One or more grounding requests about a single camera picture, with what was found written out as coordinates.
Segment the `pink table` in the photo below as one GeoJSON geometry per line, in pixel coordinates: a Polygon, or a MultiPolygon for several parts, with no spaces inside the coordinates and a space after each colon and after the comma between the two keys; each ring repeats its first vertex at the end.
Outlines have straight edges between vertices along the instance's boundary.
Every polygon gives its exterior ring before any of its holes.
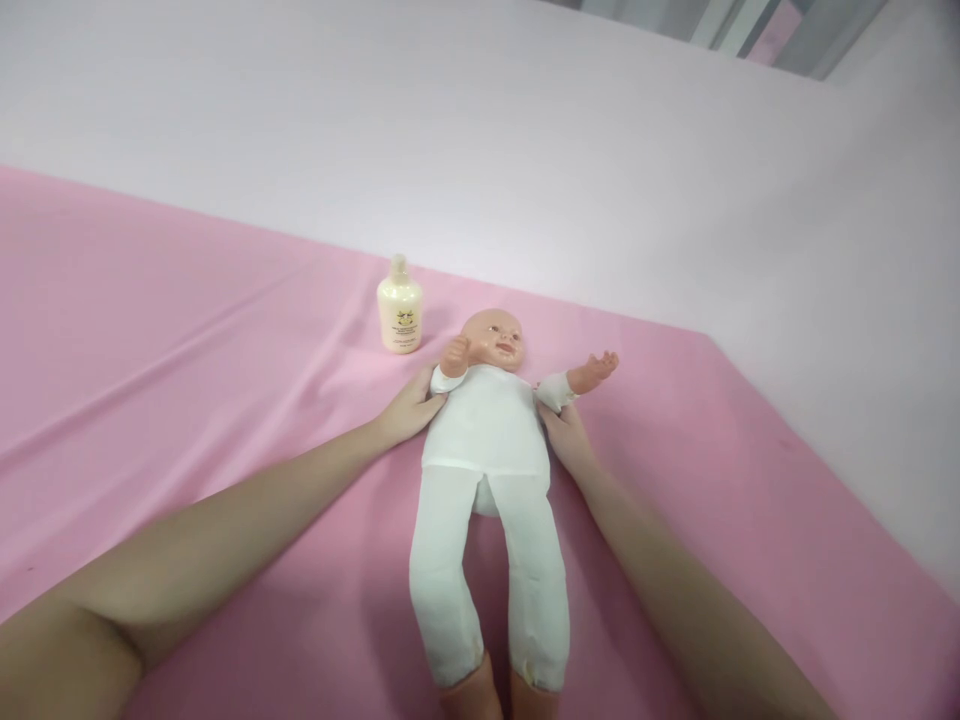
{"type": "MultiPolygon", "coordinates": [[[[600,454],[843,717],[950,716],[960,609],[707,337],[423,270],[426,342],[394,357],[374,309],[386,268],[0,169],[0,619],[151,519],[368,419],[466,315],[500,305],[524,321],[530,378],[620,353],[581,401],[600,454]]],[[[421,443],[373,466],[130,717],[435,716],[406,579],[421,443]]],[[[562,471],[551,493],[572,616],[562,717],[692,717],[562,471]]],[[[496,521],[475,518],[466,564],[503,676],[496,521]]]]}

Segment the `white onesie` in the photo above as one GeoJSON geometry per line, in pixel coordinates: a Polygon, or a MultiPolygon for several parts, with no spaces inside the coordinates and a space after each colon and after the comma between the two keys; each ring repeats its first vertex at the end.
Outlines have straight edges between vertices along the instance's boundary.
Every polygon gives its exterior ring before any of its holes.
{"type": "Polygon", "coordinates": [[[450,394],[423,448],[410,591],[434,680],[455,685],[482,659],[480,623],[463,576],[467,524],[476,511],[499,515],[506,535],[511,663],[527,682],[559,691],[570,620],[536,399],[559,412],[576,395],[566,373],[534,390],[492,365],[475,365],[459,378],[438,367],[430,390],[450,394]]]}

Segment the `baby doll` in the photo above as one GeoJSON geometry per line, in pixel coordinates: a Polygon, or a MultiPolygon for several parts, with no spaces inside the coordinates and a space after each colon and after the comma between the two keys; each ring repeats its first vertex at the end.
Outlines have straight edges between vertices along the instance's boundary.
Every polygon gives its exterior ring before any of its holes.
{"type": "Polygon", "coordinates": [[[463,575],[470,513],[503,522],[510,563],[509,635],[515,717],[553,717],[570,650],[566,571],[547,501],[550,461],[537,416],[596,388],[616,353],[544,379],[534,390],[514,373],[526,350],[504,310],[470,318],[430,382],[450,393],[423,448],[420,505],[410,554],[410,593],[448,717],[500,718],[490,658],[463,575]]]}

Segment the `lotion bottle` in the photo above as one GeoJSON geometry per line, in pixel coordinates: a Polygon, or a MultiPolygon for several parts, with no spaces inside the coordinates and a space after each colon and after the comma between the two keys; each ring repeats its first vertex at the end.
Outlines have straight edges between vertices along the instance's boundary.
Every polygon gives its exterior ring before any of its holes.
{"type": "Polygon", "coordinates": [[[390,261],[390,274],[377,288],[377,304],[383,346],[398,355],[420,347],[423,290],[407,274],[407,259],[403,255],[394,255],[390,261]]]}

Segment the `doll face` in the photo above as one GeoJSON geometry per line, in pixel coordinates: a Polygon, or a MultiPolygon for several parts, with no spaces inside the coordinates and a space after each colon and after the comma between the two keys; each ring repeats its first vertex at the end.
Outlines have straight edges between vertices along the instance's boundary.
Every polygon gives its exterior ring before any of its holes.
{"type": "Polygon", "coordinates": [[[481,310],[467,320],[463,334],[470,339],[471,365],[516,372],[527,355],[520,321],[506,310],[481,310]]]}

